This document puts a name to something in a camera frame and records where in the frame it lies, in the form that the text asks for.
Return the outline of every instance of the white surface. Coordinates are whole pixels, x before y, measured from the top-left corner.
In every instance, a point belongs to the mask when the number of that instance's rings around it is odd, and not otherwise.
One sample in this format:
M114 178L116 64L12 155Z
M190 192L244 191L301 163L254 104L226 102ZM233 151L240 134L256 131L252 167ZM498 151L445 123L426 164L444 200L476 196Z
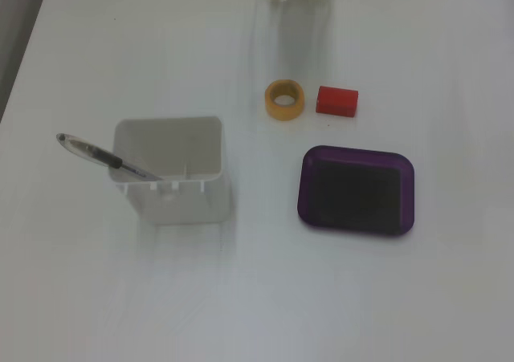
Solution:
M45 0L0 124L2 362L512 359L514 0L330 2ZM308 97L288 123L263 103L282 78ZM357 117L317 115L321 84L359 90ZM222 226L140 224L55 142L208 114ZM410 235L303 226L318 144L408 157Z
M111 179L145 222L224 222L230 216L230 183L223 127L218 117L123 120L113 152L164 181L138 181L117 169Z

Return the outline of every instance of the pen holder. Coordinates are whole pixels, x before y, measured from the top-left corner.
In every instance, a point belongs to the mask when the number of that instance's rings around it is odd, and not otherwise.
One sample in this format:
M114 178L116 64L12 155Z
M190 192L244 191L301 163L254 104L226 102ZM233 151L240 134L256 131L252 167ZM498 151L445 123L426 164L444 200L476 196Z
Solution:
M143 220L154 225L222 222L230 214L222 123L218 117L123 120L114 154L163 181L109 176Z

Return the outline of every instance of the red eraser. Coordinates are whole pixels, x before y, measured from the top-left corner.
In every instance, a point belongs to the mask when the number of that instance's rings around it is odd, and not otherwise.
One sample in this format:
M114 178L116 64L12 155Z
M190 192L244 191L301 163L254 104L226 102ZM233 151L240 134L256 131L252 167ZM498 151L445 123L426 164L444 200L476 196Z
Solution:
M357 111L359 92L339 89L337 87L320 87L317 113L327 115L354 117Z

